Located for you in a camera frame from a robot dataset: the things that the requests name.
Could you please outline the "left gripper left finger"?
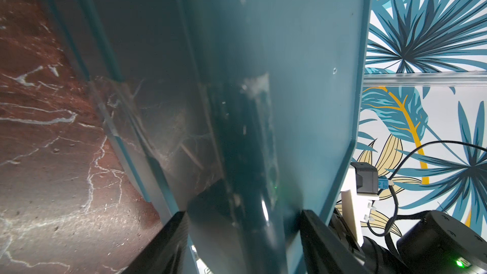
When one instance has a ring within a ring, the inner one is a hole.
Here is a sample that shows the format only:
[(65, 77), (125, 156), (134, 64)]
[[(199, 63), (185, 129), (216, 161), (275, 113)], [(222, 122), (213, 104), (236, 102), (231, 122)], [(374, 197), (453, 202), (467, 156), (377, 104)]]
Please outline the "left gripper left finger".
[(123, 272), (181, 273), (188, 243), (188, 230), (187, 213), (177, 212)]

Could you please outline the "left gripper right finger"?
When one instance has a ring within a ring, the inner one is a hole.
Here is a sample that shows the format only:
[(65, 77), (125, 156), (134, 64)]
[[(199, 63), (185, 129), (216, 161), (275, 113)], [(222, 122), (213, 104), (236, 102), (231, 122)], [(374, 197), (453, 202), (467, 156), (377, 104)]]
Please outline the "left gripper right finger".
[(313, 211), (301, 212), (299, 231), (308, 273), (365, 273), (359, 261)]

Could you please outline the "teal drawer cabinet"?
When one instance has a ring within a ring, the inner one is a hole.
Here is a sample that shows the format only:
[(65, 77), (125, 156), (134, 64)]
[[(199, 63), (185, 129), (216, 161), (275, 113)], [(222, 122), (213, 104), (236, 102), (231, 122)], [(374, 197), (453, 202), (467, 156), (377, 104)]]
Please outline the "teal drawer cabinet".
[(183, 272), (304, 273), (358, 144), (371, 0), (40, 0)]

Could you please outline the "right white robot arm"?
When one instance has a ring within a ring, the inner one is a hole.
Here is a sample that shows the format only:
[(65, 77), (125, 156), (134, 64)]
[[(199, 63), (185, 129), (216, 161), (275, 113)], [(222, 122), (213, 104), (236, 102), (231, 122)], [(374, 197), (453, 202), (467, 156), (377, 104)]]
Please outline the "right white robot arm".
[(486, 273), (486, 241), (457, 219), (440, 211), (399, 215), (417, 223), (398, 241), (386, 246), (364, 237), (358, 244), (339, 211), (330, 229), (367, 273)]

